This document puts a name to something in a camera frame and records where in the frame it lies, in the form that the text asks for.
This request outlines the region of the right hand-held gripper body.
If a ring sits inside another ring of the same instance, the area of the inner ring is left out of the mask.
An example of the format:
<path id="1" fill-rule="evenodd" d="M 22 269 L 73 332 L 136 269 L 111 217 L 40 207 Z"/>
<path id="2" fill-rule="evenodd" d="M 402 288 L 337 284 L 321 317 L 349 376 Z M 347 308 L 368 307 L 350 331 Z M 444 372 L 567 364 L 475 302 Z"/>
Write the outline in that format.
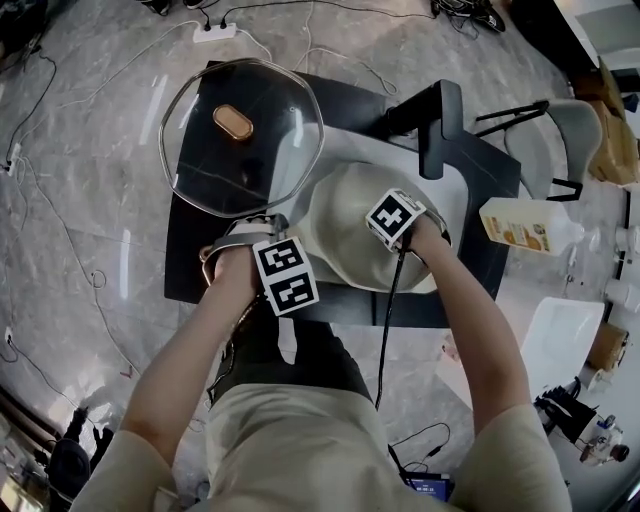
<path id="1" fill-rule="evenodd" d="M 413 223 L 426 216 L 438 227 L 441 236 L 451 243 L 444 218 L 434 206 L 413 199 L 399 188 L 389 189 L 365 216 L 367 228 L 388 250 L 401 250 L 410 243 Z"/>

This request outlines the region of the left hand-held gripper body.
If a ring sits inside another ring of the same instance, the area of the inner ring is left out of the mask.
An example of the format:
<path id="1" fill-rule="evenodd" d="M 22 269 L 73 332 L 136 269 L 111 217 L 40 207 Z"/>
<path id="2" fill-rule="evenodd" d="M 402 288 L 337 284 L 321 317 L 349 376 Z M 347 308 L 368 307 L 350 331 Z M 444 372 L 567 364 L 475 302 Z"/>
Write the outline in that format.
<path id="1" fill-rule="evenodd" d="M 319 302 L 309 258 L 296 236 L 287 234 L 288 221 L 276 214 L 256 214 L 235 220 L 226 233 L 203 248 L 203 275 L 214 280 L 214 267 L 225 250 L 248 247 L 260 276 L 262 294 L 277 316 Z"/>

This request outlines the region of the cream frying pan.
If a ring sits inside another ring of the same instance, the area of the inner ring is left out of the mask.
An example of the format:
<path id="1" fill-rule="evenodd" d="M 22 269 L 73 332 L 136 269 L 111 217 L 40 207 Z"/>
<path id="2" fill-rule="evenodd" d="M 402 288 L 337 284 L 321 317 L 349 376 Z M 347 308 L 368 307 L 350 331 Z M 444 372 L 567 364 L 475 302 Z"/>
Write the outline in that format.
<path id="1" fill-rule="evenodd" d="M 265 293 L 288 300 L 295 285 L 302 300 L 318 298 L 319 282 L 375 293 L 430 294 L 430 269 L 412 253 L 399 254 L 415 219 L 427 216 L 456 244 L 462 225 L 446 204 L 460 192 L 455 170 L 438 180 L 363 162 L 327 161 L 284 212 L 235 221 L 226 235 L 201 249 L 206 282 L 215 278 L 220 254 L 251 249 Z"/>

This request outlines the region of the person's left forearm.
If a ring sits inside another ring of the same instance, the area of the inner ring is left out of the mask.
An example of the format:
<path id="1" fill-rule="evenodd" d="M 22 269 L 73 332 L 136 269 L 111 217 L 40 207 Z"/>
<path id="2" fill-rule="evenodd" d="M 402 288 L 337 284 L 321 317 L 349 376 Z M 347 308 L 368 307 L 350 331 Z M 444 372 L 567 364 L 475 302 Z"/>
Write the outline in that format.
<path id="1" fill-rule="evenodd" d="M 152 360 L 136 384 L 121 428 L 171 459 L 196 411 L 216 353 L 255 298 L 253 252 L 225 250 L 214 280 L 191 317 Z"/>

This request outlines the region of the person's right forearm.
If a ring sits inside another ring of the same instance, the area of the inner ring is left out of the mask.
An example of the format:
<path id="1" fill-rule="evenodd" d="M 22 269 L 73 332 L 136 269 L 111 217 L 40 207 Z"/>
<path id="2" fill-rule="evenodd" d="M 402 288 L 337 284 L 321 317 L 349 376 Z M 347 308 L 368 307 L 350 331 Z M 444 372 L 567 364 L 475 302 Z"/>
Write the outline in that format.
<path id="1" fill-rule="evenodd" d="M 504 411 L 530 402 L 525 364 L 502 311 L 429 217 L 418 217 L 409 248 L 434 277 L 464 369 L 479 433 Z"/>

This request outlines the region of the white sink basin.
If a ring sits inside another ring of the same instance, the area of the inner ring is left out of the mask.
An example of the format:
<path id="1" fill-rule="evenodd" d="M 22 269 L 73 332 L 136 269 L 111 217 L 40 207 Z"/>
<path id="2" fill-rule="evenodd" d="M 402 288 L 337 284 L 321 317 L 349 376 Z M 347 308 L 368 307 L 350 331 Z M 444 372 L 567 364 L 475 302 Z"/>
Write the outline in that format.
<path id="1" fill-rule="evenodd" d="M 269 212 L 280 213 L 307 252 L 320 282 L 383 292 L 391 287 L 397 255 L 366 227 L 365 216 L 392 188 L 434 206 L 446 222 L 451 245 L 462 245 L 468 186 L 461 172 L 444 164 L 443 177 L 419 175 L 417 152 L 328 127 L 288 132 L 278 147 Z"/>

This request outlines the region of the person's black trousers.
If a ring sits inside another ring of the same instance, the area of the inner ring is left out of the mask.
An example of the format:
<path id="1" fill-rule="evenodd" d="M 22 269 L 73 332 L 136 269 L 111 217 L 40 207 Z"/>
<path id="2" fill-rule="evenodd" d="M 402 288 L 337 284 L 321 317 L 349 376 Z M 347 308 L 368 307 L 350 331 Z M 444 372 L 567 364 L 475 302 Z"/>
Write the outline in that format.
<path id="1" fill-rule="evenodd" d="M 371 395 L 359 366 L 324 322 L 293 322 L 296 354 L 292 364 L 281 354 L 275 317 L 247 320 L 224 350 L 214 383 L 207 388 L 215 404 L 231 388 L 243 384 L 299 385 Z"/>

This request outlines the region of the black sink faucet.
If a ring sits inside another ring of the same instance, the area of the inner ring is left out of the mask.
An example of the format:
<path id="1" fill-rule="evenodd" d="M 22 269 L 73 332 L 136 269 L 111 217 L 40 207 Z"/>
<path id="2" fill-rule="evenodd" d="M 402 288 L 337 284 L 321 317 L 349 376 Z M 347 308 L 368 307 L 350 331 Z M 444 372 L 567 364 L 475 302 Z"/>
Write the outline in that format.
<path id="1" fill-rule="evenodd" d="M 389 108 L 385 121 L 393 135 L 417 131 L 419 175 L 438 180 L 444 173 L 444 142 L 456 140 L 464 131 L 461 88 L 449 80 L 439 80 Z"/>

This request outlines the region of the black top sink cabinet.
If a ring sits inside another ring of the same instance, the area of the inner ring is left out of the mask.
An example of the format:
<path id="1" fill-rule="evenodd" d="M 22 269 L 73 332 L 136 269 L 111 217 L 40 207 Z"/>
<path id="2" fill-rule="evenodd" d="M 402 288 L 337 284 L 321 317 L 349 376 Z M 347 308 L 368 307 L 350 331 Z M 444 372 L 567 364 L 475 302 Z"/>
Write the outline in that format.
<path id="1" fill-rule="evenodd" d="M 391 143 L 386 126 L 387 99 L 345 83 L 311 74 L 294 72 L 312 88 L 325 129 L 345 130 Z M 462 245 L 458 256 L 489 295 L 495 299 L 502 281 L 508 249 L 491 242 L 479 216 L 479 209 L 493 197 L 517 198 L 521 164 L 465 129 L 453 141 L 444 142 L 444 164 L 456 167 L 468 186 L 469 198 Z M 207 287 L 197 262 L 197 253 L 222 236 L 231 220 L 210 215 L 172 197 L 168 221 L 164 297 L 196 304 Z M 356 291 L 346 285 L 320 284 L 320 301 L 289 315 L 293 319 L 382 327 L 387 293 Z M 391 326 L 402 328 L 445 328 L 448 322 L 437 292 L 402 294 L 394 300 Z"/>

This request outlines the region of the orange label soap bottle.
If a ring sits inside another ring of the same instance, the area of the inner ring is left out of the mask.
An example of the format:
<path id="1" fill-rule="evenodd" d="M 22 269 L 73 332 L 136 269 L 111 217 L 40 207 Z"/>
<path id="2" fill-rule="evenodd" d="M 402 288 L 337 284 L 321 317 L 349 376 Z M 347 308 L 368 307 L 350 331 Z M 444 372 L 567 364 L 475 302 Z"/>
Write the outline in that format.
<path id="1" fill-rule="evenodd" d="M 550 256 L 561 255 L 586 234 L 555 201 L 495 197 L 479 215 L 491 241 Z"/>

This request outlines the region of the octagonal glass lid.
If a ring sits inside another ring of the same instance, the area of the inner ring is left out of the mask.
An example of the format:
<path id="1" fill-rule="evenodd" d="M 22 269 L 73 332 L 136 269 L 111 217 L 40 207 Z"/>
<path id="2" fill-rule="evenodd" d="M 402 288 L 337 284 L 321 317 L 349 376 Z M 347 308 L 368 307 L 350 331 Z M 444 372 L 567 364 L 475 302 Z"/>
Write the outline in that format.
<path id="1" fill-rule="evenodd" d="M 303 187 L 321 155 L 324 123 L 298 74 L 243 58 L 191 76 L 160 121 L 160 163 L 173 193 L 234 219 L 274 208 Z"/>

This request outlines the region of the person's beige shirt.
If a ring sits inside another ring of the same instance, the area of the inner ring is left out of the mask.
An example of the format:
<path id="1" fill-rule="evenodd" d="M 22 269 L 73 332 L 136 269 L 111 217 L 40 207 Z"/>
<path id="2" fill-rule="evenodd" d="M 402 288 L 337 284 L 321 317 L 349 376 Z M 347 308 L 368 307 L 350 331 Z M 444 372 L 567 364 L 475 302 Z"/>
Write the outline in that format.
<path id="1" fill-rule="evenodd" d="M 144 373 L 72 512 L 170 512 L 171 466 L 208 374 L 201 359 L 181 358 Z M 190 512 L 572 512 L 524 371 L 474 361 L 467 377 L 476 438 L 449 502 L 400 481 L 366 398 L 240 384 L 213 407 L 211 495 Z"/>

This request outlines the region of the grey chair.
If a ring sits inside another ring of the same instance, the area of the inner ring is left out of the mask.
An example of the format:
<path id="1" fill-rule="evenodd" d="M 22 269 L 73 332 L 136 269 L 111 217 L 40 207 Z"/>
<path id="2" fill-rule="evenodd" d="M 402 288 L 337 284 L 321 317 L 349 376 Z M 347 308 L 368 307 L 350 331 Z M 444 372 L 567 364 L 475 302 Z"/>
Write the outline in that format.
<path id="1" fill-rule="evenodd" d="M 567 177 L 555 176 L 551 154 L 533 120 L 548 116 L 563 141 Z M 521 164 L 521 183 L 535 200 L 573 202 L 580 199 L 589 166 L 602 142 L 599 117 L 591 105 L 576 99 L 540 100 L 526 106 L 480 115 L 478 122 L 507 116 L 507 121 L 478 131 L 478 137 L 504 134 L 507 153 Z"/>

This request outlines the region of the large cardboard box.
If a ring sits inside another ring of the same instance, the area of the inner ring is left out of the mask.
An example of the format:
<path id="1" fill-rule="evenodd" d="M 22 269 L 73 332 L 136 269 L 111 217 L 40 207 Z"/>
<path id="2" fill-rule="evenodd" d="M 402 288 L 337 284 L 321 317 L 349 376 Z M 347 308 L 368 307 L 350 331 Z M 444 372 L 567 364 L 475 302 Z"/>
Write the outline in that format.
<path id="1" fill-rule="evenodd" d="M 618 186 L 640 183 L 638 139 L 626 122 L 615 79 L 601 58 L 599 68 L 571 77 L 575 97 L 587 102 L 599 119 L 602 140 L 589 166 L 592 176 Z"/>

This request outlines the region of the blue screen device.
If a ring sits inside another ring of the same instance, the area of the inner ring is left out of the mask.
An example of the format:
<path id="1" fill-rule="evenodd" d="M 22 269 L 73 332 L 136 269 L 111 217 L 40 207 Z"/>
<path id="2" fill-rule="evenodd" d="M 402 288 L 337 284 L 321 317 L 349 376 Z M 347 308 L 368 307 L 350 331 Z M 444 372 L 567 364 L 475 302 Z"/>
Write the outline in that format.
<path id="1" fill-rule="evenodd" d="M 410 486 L 418 493 L 447 502 L 454 484 L 448 474 L 429 472 L 408 472 Z"/>

